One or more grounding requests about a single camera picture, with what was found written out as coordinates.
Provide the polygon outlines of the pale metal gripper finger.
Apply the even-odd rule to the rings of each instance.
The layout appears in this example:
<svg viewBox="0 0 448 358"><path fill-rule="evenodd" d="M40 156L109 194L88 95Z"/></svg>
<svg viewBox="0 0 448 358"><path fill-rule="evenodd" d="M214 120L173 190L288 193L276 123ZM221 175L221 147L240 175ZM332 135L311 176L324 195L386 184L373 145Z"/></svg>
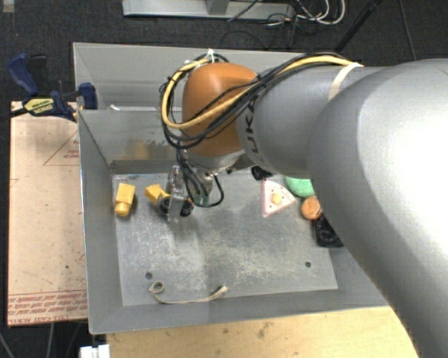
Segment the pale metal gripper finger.
<svg viewBox="0 0 448 358"><path fill-rule="evenodd" d="M167 192L169 193L169 220L177 222L189 215L189 202L184 184L184 176L179 166L173 166L168 174Z"/></svg>

